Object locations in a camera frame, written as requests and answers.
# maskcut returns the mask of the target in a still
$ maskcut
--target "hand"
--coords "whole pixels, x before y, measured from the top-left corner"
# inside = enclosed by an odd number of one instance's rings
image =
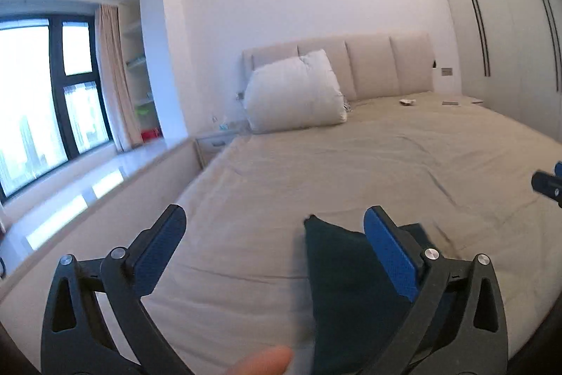
[[[283,375],[292,359],[293,350],[275,346],[242,359],[225,375]]]

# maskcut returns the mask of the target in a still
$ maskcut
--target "headboard panel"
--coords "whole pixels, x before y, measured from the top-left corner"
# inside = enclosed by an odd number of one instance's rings
[[[350,101],[433,91],[435,54],[427,32],[321,37],[253,48],[243,52],[246,77],[262,65],[320,49]]]

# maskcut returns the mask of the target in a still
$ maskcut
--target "metal screw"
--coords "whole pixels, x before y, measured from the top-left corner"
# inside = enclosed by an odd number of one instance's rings
[[[490,263],[490,258],[485,254],[478,255],[478,262],[482,265],[488,265]]]
[[[425,257],[434,261],[439,258],[439,252],[435,248],[428,248],[425,251]]]
[[[69,265],[72,262],[72,254],[65,254],[61,257],[61,264],[62,265]]]
[[[125,257],[125,255],[127,254],[127,250],[125,248],[114,248],[111,251],[111,257],[113,259],[123,259]]]

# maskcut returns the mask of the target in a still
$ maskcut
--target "white wardrobe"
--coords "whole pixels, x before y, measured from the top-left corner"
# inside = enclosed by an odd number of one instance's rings
[[[463,94],[562,139],[562,0],[449,0]]]

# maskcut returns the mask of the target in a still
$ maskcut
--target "mattress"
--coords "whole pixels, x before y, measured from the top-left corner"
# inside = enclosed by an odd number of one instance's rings
[[[239,137],[179,197],[186,235],[143,303],[197,375],[277,344],[295,350],[289,373],[309,373],[303,220],[361,231],[373,205],[421,223],[447,257],[487,253],[510,356],[532,336],[562,289],[562,211],[530,179],[562,146],[469,98],[412,97],[357,103],[343,125]]]

